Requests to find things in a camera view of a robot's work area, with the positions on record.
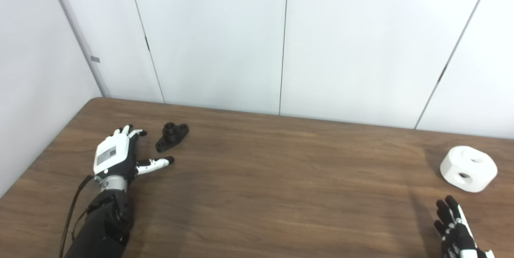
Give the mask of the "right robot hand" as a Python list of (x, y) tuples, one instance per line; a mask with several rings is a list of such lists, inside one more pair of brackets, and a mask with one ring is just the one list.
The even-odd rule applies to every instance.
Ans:
[(492, 250), (483, 251), (470, 230), (465, 214), (451, 195), (436, 202), (438, 220), (434, 227), (441, 237), (442, 258), (494, 258)]

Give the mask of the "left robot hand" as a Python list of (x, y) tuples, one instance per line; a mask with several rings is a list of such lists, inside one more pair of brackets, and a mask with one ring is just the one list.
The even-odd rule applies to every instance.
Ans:
[(120, 176), (130, 181), (136, 176), (173, 164), (175, 161), (173, 157), (137, 159), (137, 141), (139, 137), (145, 135), (147, 135), (145, 130), (134, 129), (132, 125), (116, 129), (97, 146), (93, 165), (94, 174), (102, 179)]

